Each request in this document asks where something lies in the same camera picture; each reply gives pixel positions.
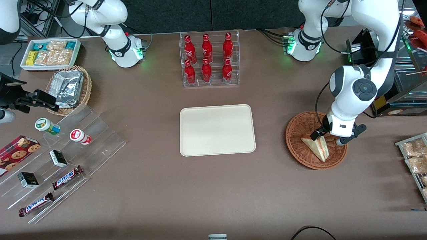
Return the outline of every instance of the snickers bar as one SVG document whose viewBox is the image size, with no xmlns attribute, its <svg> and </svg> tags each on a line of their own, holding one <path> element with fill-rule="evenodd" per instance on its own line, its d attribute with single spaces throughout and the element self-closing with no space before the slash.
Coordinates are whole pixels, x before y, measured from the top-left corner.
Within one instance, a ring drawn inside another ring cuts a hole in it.
<svg viewBox="0 0 427 240">
<path fill-rule="evenodd" d="M 32 204 L 28 205 L 26 208 L 21 208 L 19 210 L 19 216 L 25 217 L 27 214 L 29 214 L 31 211 L 45 205 L 48 202 L 53 202 L 53 194 L 48 193 L 46 196 L 40 198 L 39 200 L 33 202 Z"/>
<path fill-rule="evenodd" d="M 58 181 L 52 183 L 53 189 L 56 190 L 60 188 L 62 185 L 65 185 L 67 182 L 75 178 L 81 172 L 83 172 L 83 169 L 79 165 L 76 168 L 74 168 L 71 172 L 67 173 L 65 176 L 60 178 Z"/>
</svg>

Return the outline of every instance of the beige tray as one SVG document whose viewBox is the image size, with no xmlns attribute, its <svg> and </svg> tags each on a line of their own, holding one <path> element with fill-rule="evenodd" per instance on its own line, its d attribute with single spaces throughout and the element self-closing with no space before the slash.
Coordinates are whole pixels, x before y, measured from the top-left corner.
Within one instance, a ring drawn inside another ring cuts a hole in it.
<svg viewBox="0 0 427 240">
<path fill-rule="evenodd" d="M 185 157 L 255 151 L 252 112 L 246 104 L 184 108 L 180 123 Z"/>
</svg>

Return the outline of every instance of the small black box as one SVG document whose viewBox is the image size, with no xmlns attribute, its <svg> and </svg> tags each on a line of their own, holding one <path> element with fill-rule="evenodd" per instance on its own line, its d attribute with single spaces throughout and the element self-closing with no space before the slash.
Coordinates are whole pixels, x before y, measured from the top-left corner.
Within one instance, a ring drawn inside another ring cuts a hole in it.
<svg viewBox="0 0 427 240">
<path fill-rule="evenodd" d="M 33 173 L 21 172 L 18 174 L 18 178 L 23 187 L 36 188 L 39 186 L 37 179 L 35 179 Z"/>
<path fill-rule="evenodd" d="M 64 155 L 60 151 L 52 150 L 49 152 L 50 158 L 53 161 L 53 164 L 55 164 L 58 167 L 66 167 L 67 161 L 64 158 Z"/>
</svg>

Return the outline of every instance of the cookie box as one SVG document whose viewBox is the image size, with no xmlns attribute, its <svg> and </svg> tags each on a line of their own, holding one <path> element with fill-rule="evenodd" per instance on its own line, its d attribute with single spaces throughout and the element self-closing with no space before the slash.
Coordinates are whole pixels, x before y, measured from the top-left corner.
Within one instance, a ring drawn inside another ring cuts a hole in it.
<svg viewBox="0 0 427 240">
<path fill-rule="evenodd" d="M 70 63 L 68 65 L 26 65 L 26 60 L 28 57 L 28 54 L 30 53 L 30 51 L 33 50 L 34 44 L 39 44 L 39 43 L 45 43 L 45 42 L 49 42 L 49 41 L 68 41 L 68 42 L 75 42 L 76 45 L 74 46 L 73 49 L 73 54 L 71 55 L 71 60 Z M 37 72 L 42 72 L 42 71 L 56 71 L 62 68 L 66 68 L 66 67 L 72 67 L 74 66 L 74 63 L 76 62 L 77 59 L 77 55 L 79 53 L 80 50 L 80 41 L 75 39 L 75 38 L 49 38 L 49 39 L 36 39 L 36 40 L 31 40 L 28 43 L 28 46 L 25 50 L 25 54 L 24 57 L 22 58 L 21 61 L 21 68 L 24 70 L 27 70 L 29 72 L 33 72 L 33 71 L 37 71 Z"/>
<path fill-rule="evenodd" d="M 38 141 L 19 136 L 0 149 L 0 177 L 40 148 Z"/>
</svg>

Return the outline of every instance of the clear acrylic display stand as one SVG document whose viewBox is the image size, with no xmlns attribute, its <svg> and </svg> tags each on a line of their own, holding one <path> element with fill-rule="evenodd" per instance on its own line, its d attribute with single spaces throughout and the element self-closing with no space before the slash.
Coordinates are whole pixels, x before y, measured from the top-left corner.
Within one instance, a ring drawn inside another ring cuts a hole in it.
<svg viewBox="0 0 427 240">
<path fill-rule="evenodd" d="M 40 221 L 87 182 L 90 176 L 126 144 L 114 130 L 105 124 L 100 115 L 88 106 L 76 109 L 63 118 L 58 125 L 61 127 L 61 131 L 57 135 L 45 133 L 39 140 L 42 147 L 21 162 L 22 167 L 16 167 L 16 170 L 13 169 L 0 178 L 2 202 L 8 206 L 8 209 L 16 212 L 16 217 L 18 217 L 19 209 L 25 208 L 49 192 L 53 193 L 54 202 L 47 203 L 23 217 L 28 223 Z M 70 140 L 69 134 L 76 128 L 92 137 L 89 145 L 82 145 Z M 52 149 L 64 154 L 68 162 L 66 167 L 61 168 L 53 164 L 49 155 Z M 81 166 L 84 173 L 78 174 L 61 188 L 53 190 L 52 183 L 78 165 Z M 20 172 L 34 173 L 40 186 L 34 189 L 23 188 L 17 176 Z"/>
<path fill-rule="evenodd" d="M 233 61 L 231 62 L 231 67 L 233 71 L 231 73 L 231 81 L 229 84 L 222 82 L 222 67 L 224 66 L 223 54 L 222 54 L 222 45 L 225 41 L 225 34 L 231 33 L 231 41 L 233 41 Z M 203 81 L 202 75 L 202 66 L 203 66 L 203 34 L 209 34 L 210 41 L 213 47 L 213 62 L 211 63 L 212 67 L 212 81 L 206 83 Z M 185 54 L 185 39 L 186 35 L 190 35 L 191 42 L 196 48 L 197 63 L 193 65 L 194 70 L 196 71 L 196 84 L 188 84 L 187 78 L 185 77 L 185 64 L 184 61 L 187 59 Z M 184 82 L 184 87 L 209 87 L 209 86 L 227 86 L 227 85 L 239 85 L 240 84 L 240 41 L 239 41 L 239 31 L 214 31 L 214 32 L 187 32 L 181 33 L 179 39 L 179 49 L 181 53 L 181 67 L 182 67 L 182 79 Z"/>
</svg>

